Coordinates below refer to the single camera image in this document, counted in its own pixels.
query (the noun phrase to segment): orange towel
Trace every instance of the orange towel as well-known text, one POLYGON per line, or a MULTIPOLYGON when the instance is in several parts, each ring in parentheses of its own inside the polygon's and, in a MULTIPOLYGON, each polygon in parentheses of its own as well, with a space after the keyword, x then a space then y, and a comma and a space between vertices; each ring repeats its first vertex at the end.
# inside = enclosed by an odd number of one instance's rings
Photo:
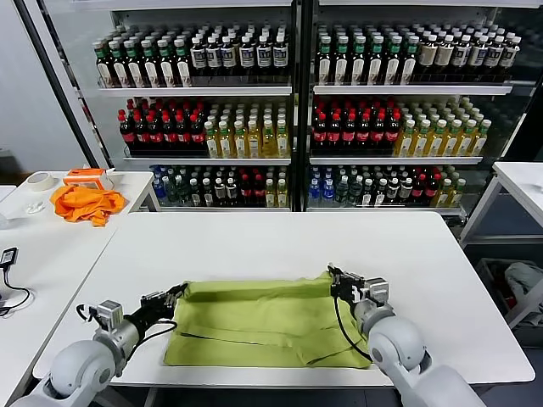
POLYGON ((51 196, 54 213, 69 222, 91 220, 93 226, 105 226, 109 214, 121 212, 124 197, 116 191, 85 187, 60 187, 51 196))

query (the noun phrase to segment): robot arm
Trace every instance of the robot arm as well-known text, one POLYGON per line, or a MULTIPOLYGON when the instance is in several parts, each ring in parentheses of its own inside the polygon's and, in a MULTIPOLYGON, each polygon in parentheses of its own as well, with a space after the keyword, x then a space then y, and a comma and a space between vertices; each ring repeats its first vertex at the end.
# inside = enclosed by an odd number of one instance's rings
POLYGON ((185 287, 142 297, 140 309, 131 315, 123 315, 120 304, 109 300, 90 308, 88 320, 100 325, 92 341, 79 341, 63 349, 36 388, 12 406, 87 407, 114 376, 122 374, 145 332, 159 319, 173 317, 185 287))
POLYGON ((350 305, 373 363, 390 378, 405 407, 484 407, 457 371, 434 363, 417 327, 395 315, 384 279, 364 280, 332 265, 328 270, 330 293, 350 305))

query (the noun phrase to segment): green cloth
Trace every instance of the green cloth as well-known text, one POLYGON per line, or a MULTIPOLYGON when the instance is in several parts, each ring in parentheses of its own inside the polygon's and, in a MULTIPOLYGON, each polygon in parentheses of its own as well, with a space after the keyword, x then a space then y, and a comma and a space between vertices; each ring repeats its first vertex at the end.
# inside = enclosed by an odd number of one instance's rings
MULTIPOLYGON (((189 282, 177 302, 164 362, 175 366, 355 367, 370 361, 341 330, 331 278, 267 282, 189 282)), ((350 338, 367 352, 349 306, 339 300, 350 338)))

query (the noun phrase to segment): black cable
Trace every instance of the black cable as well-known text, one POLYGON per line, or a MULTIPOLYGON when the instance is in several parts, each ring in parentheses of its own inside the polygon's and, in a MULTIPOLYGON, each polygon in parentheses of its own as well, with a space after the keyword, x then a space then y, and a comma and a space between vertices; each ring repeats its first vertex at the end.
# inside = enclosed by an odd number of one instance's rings
POLYGON ((367 354, 366 352, 364 352, 363 350, 361 350, 360 348, 358 348, 356 346, 356 344, 352 341, 352 339, 349 337, 349 335, 347 335, 347 332, 345 331, 345 328, 343 327, 343 323, 341 322, 341 316, 339 316, 338 298, 337 297, 333 298, 333 306, 336 309, 336 317, 338 318, 339 329, 341 329, 341 332, 343 333, 343 336, 345 337, 345 339, 347 339, 347 342, 350 344, 350 346, 353 347, 353 349, 356 352, 358 352, 359 354, 364 356, 366 359, 371 361, 372 357, 369 354, 367 354))

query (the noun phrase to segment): white table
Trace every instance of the white table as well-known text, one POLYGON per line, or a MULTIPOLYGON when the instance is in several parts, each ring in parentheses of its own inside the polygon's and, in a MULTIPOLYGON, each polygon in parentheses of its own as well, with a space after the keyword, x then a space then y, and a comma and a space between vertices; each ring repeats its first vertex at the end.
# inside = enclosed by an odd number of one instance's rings
MULTIPOLYGON (((507 189, 513 198, 543 227, 543 163, 496 162, 495 176, 490 181, 479 203, 473 210, 468 223, 460 235, 460 244, 465 248, 470 243, 543 243, 543 236, 489 236, 481 237, 477 229, 484 216, 495 202, 502 188, 507 189)), ((537 284, 524 298, 518 299, 506 315, 506 322, 514 328, 524 317, 543 302, 543 281, 537 284)))
MULTIPOLYGON (((34 368, 96 329, 77 304, 118 301, 185 280, 316 277, 328 262, 390 283, 398 315, 422 330, 430 353, 470 383, 528 382, 535 374, 441 217, 435 213, 130 214, 93 267, 34 368)), ((245 388, 384 387, 376 369, 172 367, 169 335, 145 343, 116 385, 245 388)))
MULTIPOLYGON (((65 173, 51 174, 60 178, 65 173)), ((156 200, 151 172, 114 173, 111 178, 127 204, 120 214, 109 217, 106 227, 92 227, 90 221, 69 223, 54 213, 49 197, 60 180, 44 192, 33 192, 25 181, 0 203, 0 213, 10 223, 0 230, 0 253, 13 246, 19 249, 9 281, 35 294, 31 304, 0 318, 0 406, 21 395, 37 356, 122 218, 137 210, 150 193, 156 200), (38 201, 46 208, 28 215, 27 205, 38 201)), ((22 298, 11 291, 8 295, 6 305, 22 298)))

